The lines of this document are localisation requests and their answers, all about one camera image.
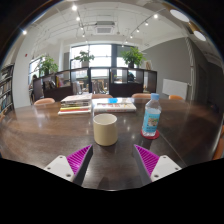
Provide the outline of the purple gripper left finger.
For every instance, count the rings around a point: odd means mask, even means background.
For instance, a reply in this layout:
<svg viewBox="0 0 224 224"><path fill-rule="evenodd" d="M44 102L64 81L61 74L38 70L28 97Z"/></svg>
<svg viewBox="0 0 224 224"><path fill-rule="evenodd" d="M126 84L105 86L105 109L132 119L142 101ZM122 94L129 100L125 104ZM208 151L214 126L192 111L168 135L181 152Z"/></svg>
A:
<svg viewBox="0 0 224 224"><path fill-rule="evenodd" d="M92 155L93 146L88 145L68 156L59 155L44 170L81 186Z"/></svg>

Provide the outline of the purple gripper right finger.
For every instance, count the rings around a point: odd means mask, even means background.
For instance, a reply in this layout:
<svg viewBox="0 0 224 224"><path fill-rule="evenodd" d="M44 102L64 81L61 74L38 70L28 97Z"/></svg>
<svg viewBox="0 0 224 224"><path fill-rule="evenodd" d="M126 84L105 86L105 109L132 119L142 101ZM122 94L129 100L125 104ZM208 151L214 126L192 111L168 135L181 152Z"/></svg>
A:
<svg viewBox="0 0 224 224"><path fill-rule="evenodd" d="M158 156L139 145L134 146L133 154L142 182L154 182L181 170L167 155Z"/></svg>

